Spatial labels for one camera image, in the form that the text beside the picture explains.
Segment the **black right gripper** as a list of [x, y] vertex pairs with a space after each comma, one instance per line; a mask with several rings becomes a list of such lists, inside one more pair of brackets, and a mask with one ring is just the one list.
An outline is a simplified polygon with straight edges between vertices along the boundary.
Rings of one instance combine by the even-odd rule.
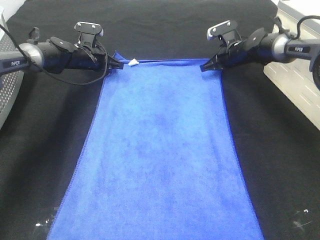
[[205, 64], [199, 66], [200, 70], [220, 71], [249, 63], [266, 65], [274, 60], [272, 47], [277, 36], [276, 33], [267, 33], [263, 27], [259, 28], [246, 40], [231, 46], [223, 53], [216, 53]]

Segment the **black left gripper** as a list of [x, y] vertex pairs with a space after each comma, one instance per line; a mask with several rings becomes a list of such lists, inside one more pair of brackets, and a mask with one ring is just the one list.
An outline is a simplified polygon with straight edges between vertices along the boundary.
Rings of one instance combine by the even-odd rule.
[[60, 74], [65, 69], [102, 71], [107, 75], [115, 70], [123, 70], [124, 63], [108, 53], [93, 54], [88, 49], [64, 41], [58, 37], [50, 37], [41, 43], [43, 68], [49, 73]]

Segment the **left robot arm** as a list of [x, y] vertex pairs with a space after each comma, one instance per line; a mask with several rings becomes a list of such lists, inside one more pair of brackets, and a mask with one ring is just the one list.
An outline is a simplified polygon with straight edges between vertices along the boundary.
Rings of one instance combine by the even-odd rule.
[[25, 43], [13, 40], [16, 49], [0, 53], [0, 74], [43, 72], [55, 79], [65, 69], [102, 71], [101, 77], [87, 82], [90, 85], [103, 80], [111, 70], [124, 68], [124, 63], [109, 55], [97, 40], [104, 34], [100, 24], [79, 21], [74, 29], [79, 32], [77, 43], [54, 36], [40, 42], [40, 30], [34, 27]]

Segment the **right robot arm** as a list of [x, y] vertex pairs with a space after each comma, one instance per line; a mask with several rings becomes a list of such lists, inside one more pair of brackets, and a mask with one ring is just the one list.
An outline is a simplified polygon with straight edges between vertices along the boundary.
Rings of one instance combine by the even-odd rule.
[[267, 65], [271, 62], [291, 63], [309, 60], [309, 71], [315, 86], [320, 87], [320, 41], [290, 39], [285, 33], [267, 33], [264, 28], [254, 31], [247, 39], [233, 39], [236, 30], [220, 34], [217, 27], [207, 30], [207, 39], [219, 38], [223, 44], [214, 56], [200, 66], [202, 72], [224, 70], [249, 63]]

